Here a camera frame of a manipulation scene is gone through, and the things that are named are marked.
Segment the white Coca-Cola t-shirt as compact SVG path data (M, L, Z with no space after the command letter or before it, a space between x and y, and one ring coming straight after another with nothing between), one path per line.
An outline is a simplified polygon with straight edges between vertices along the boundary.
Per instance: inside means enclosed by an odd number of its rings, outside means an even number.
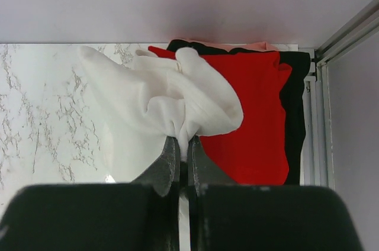
M227 134L243 121L235 90L192 48L173 59L138 49L123 66L82 46L79 59L104 116L105 163L116 182L140 176L168 137L186 160L194 136Z

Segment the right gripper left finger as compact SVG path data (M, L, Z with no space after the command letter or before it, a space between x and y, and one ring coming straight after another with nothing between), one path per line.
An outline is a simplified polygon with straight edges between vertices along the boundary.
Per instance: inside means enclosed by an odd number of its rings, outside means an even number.
M168 137L130 183L26 186L1 219L1 249L178 250L179 174Z

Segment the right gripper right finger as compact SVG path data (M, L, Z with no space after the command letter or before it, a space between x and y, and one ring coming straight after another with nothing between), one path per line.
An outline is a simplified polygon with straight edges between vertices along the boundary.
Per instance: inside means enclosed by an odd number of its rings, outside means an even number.
M233 182L190 143L185 169L192 250L362 250L349 212L320 186Z

